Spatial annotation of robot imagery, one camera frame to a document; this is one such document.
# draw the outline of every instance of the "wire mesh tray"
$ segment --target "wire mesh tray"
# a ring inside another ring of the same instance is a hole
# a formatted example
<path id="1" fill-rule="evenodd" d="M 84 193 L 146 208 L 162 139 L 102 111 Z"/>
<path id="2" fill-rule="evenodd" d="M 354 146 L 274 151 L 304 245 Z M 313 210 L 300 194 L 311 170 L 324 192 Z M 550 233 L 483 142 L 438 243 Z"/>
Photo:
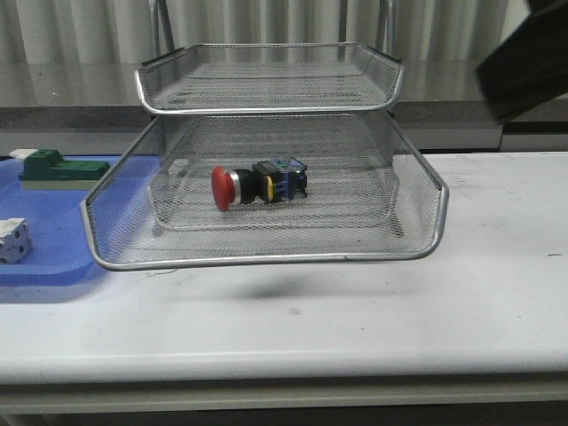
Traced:
<path id="1" fill-rule="evenodd" d="M 201 44 L 136 73 L 153 114 L 353 111 L 396 102 L 403 66 L 358 43 Z"/>
<path id="2" fill-rule="evenodd" d="M 293 155 L 307 197 L 217 209 L 211 170 Z M 161 117 L 83 201 L 111 270 L 428 255 L 448 191 L 387 114 Z"/>

